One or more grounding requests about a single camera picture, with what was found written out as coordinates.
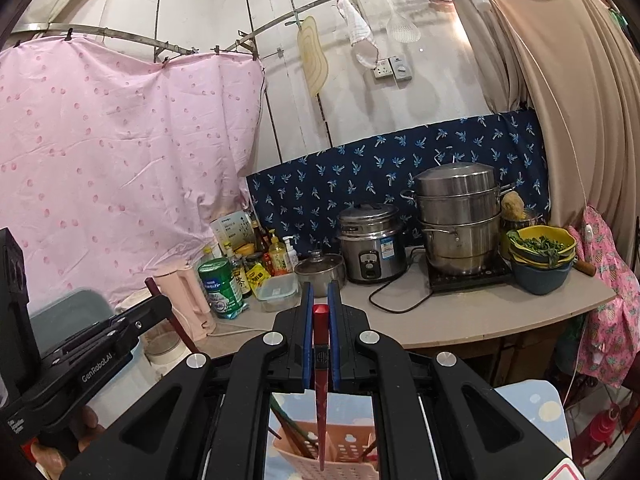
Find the person's left hand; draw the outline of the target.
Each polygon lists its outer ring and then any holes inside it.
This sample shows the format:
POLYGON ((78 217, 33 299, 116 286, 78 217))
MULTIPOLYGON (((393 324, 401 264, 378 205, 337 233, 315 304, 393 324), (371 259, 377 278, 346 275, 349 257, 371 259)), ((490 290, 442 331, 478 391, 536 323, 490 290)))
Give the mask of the person's left hand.
POLYGON ((33 440, 30 452, 44 478, 58 479, 72 459, 104 431, 96 412, 86 405, 74 414, 70 426, 54 434, 45 434, 44 440, 33 440))

